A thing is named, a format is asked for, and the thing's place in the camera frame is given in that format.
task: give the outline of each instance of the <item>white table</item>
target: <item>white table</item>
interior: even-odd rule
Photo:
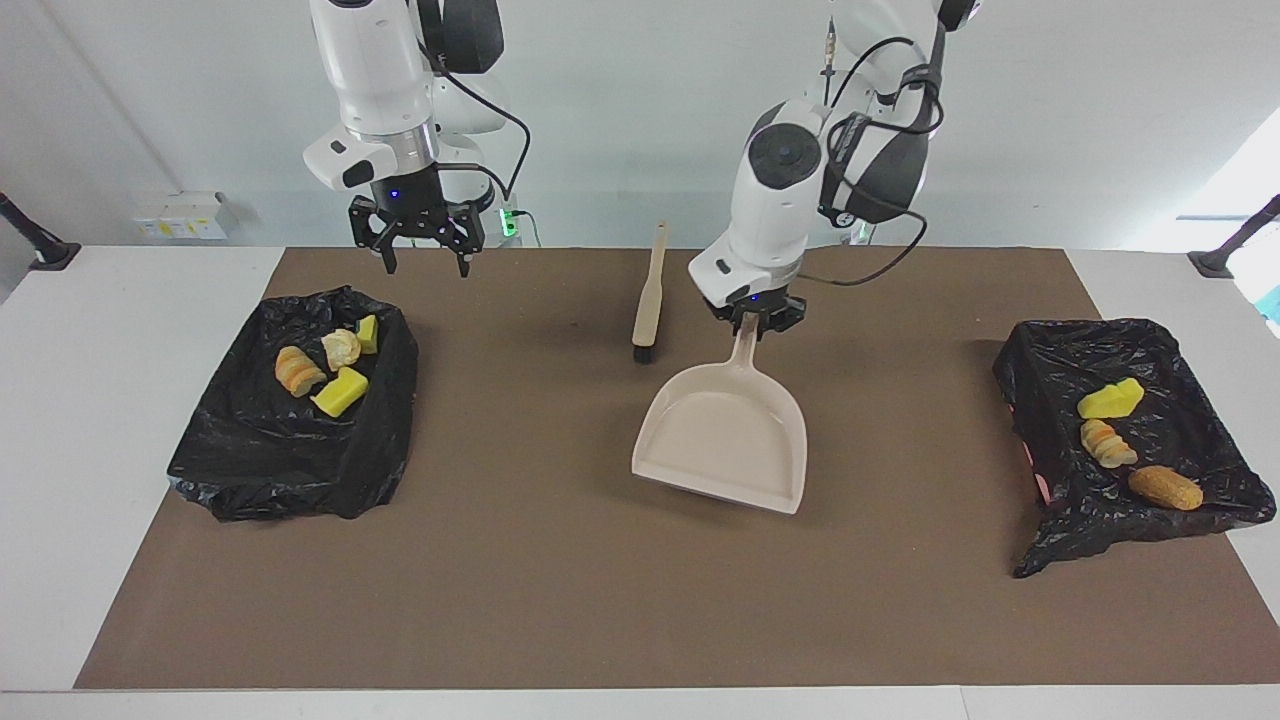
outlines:
[[[671,691],[72,691],[174,446],[279,249],[86,247],[0,305],[0,719],[1272,717],[1280,685]],[[1277,341],[1180,255],[1071,252],[1105,318],[1172,331],[1249,464],[1280,478]],[[140,348],[147,352],[138,366]],[[84,372],[86,359],[97,368]],[[99,378],[110,378],[102,382]],[[1280,523],[1230,533],[1280,616]]]

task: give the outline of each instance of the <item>beige dustpan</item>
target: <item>beige dustpan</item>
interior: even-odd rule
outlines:
[[[658,391],[631,471],[790,515],[804,495],[804,415],[785,387],[751,364],[755,325],[748,314],[728,363],[690,368]]]

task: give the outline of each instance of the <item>black pole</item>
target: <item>black pole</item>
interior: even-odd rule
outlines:
[[[29,265],[32,270],[61,270],[79,252],[78,242],[63,242],[56,234],[36,224],[3,192],[0,192],[0,215],[18,228],[22,237],[36,249],[37,258]]]
[[[1231,270],[1226,269],[1226,259],[1236,250],[1244,247],[1244,243],[1251,237],[1258,234],[1258,231],[1267,227],[1267,223],[1275,220],[1277,215],[1280,215],[1280,195],[1272,197],[1271,202],[1267,202],[1267,206],[1261,213],[1245,220],[1240,225],[1240,229],[1235,231],[1235,234],[1222,243],[1222,247],[1210,252],[1188,252],[1187,256],[1192,259],[1192,265],[1196,265],[1196,269],[1206,278],[1231,278]]]

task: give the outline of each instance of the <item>black plastic bag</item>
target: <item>black plastic bag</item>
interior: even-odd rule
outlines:
[[[369,392],[340,418],[276,382],[282,347],[300,346],[328,372],[320,338],[355,329],[370,314],[378,316],[378,354],[355,365]],[[404,473],[416,386],[417,342],[396,306],[349,287],[264,300],[200,398],[169,480],[219,520],[356,518],[389,502]]]
[[[1115,542],[1221,533],[1275,516],[1275,497],[1249,470],[1164,327],[1134,319],[1020,323],[995,373],[1047,491],[1036,541],[1014,577]],[[1128,377],[1146,396],[1133,415],[1107,423],[1138,451],[1138,468],[1165,465],[1196,480],[1204,491],[1201,509],[1149,503],[1129,491],[1132,468],[1106,470],[1080,445],[1076,404]]]

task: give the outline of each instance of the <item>brown surface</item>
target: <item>brown surface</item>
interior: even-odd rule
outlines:
[[[797,284],[809,319],[758,352],[809,425],[794,518],[628,471],[663,382],[731,346],[671,255],[659,361],[637,366],[643,251],[486,252],[462,282],[445,252],[388,278],[289,250],[268,295],[349,282],[421,343],[399,493],[355,521],[228,525],[170,495],[77,687],[1280,682],[1221,536],[1010,578],[1036,488],[989,366],[1018,320],[1096,316],[1064,254],[931,249],[864,288]]]

